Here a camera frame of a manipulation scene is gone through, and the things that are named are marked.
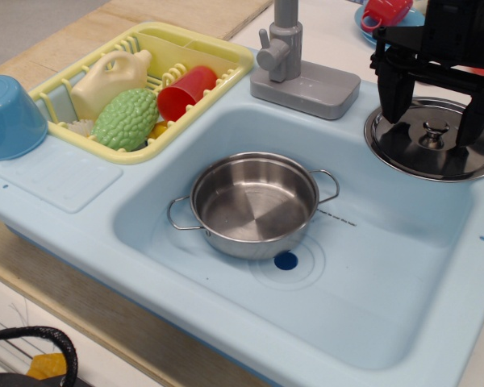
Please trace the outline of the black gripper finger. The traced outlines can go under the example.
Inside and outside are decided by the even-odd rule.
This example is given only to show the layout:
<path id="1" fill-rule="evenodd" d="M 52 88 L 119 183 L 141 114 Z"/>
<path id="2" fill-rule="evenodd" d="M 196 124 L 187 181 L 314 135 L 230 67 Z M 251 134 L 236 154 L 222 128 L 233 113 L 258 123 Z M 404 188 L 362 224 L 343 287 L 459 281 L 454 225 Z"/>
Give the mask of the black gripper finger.
<path id="1" fill-rule="evenodd" d="M 411 105 L 415 79 L 410 75 L 408 58 L 386 52 L 378 66 L 378 93 L 382 115 L 397 123 Z"/>
<path id="2" fill-rule="evenodd" d="M 474 144 L 484 131 L 484 88 L 457 88 L 456 91 L 471 97 L 461 115 L 456 139 L 456 146 L 464 148 Z"/>

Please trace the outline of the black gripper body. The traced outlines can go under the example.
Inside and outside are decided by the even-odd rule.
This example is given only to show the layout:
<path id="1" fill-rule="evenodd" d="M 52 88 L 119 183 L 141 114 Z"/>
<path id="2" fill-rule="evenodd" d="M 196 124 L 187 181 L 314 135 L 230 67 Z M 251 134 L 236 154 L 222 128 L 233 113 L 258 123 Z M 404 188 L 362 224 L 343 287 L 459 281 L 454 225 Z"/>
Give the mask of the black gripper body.
<path id="1" fill-rule="evenodd" d="M 456 92 L 457 88 L 484 88 L 484 1 L 429 1 L 424 25 L 379 27 L 371 68 L 386 52 L 408 58 L 416 82 Z"/>

